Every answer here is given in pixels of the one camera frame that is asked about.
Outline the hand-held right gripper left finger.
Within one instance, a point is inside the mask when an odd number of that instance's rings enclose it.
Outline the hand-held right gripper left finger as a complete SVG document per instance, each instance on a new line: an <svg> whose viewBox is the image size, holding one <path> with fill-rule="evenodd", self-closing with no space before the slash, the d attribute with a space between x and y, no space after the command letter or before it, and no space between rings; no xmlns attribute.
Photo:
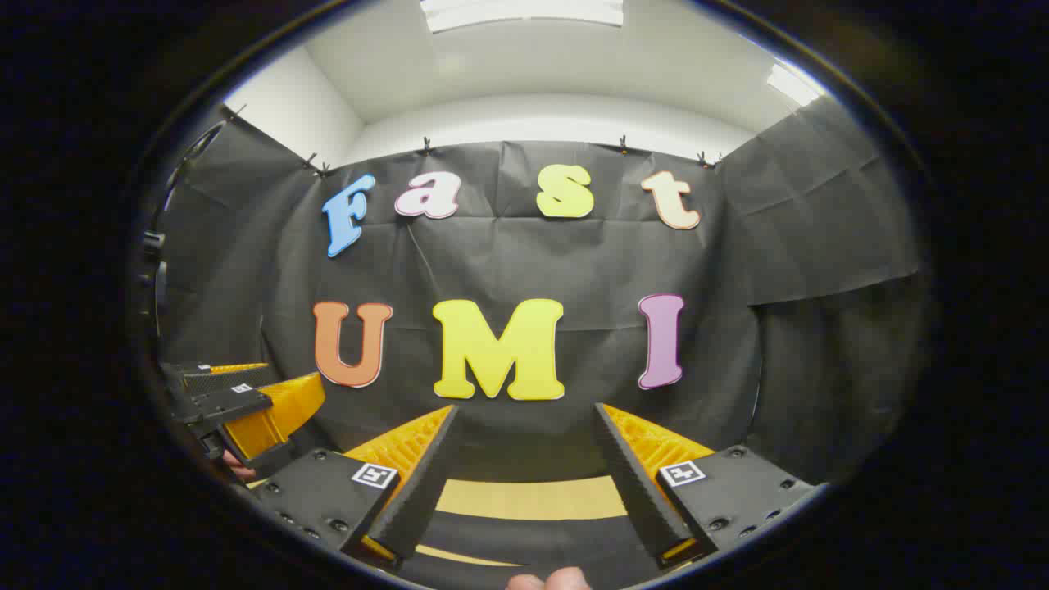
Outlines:
<svg viewBox="0 0 1049 590"><path fill-rule="evenodd" d="M350 452L315 449L256 486L254 500L312 544L397 568L434 515L461 445L457 417L445 406Z"/></svg>

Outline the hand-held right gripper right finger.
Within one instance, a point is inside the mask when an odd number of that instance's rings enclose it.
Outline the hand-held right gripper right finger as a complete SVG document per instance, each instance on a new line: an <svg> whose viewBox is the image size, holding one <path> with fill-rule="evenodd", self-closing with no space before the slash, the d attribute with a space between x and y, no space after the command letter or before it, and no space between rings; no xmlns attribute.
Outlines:
<svg viewBox="0 0 1049 590"><path fill-rule="evenodd" d="M593 423L634 531L662 569L730 551L820 493L746 446L712 451L606 403Z"/></svg>

